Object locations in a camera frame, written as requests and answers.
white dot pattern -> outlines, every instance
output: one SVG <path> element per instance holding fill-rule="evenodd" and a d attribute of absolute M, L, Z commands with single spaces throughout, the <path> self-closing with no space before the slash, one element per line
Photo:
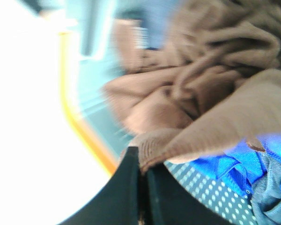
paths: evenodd
<path fill-rule="evenodd" d="M 224 182 L 204 176 L 191 163 L 165 165 L 193 197 L 219 216 L 235 225 L 257 225 L 248 196 L 241 197 Z"/>

brown sweater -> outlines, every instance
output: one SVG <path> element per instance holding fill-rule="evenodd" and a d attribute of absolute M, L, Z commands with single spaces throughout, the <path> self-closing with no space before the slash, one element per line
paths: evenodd
<path fill-rule="evenodd" d="M 104 90 L 143 172 L 281 133 L 281 0 L 185 0 L 160 51 L 135 47 L 135 23 L 116 21 L 128 74 Z"/>

gray fabric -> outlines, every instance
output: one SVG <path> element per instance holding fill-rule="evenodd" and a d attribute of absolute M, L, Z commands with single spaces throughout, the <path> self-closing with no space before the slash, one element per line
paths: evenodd
<path fill-rule="evenodd" d="M 267 174 L 253 184 L 252 208 L 259 225 L 281 225 L 281 164 L 263 153 Z"/>

yellow stripe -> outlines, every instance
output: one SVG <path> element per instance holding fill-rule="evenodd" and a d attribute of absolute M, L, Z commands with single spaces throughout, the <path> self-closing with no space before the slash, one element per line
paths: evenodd
<path fill-rule="evenodd" d="M 117 162 L 110 154 L 106 146 L 100 141 L 94 131 L 92 131 L 86 122 L 77 119 L 74 110 L 71 109 L 67 100 L 67 77 L 70 76 L 69 65 L 71 62 L 71 54 L 69 47 L 71 45 L 71 32 L 61 32 L 60 36 L 60 91 L 61 102 L 64 113 L 70 123 L 72 129 L 81 138 L 90 152 L 94 155 L 97 161 L 103 166 L 109 175 L 114 174 L 117 168 Z"/>

brown fabric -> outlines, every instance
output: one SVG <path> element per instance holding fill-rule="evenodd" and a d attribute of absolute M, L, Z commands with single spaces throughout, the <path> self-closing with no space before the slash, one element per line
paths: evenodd
<path fill-rule="evenodd" d="M 104 90 L 139 135 L 143 172 L 281 132 L 281 0 L 185 0 L 164 48 L 140 52 L 122 54 L 138 62 L 127 73 L 138 73 Z"/>

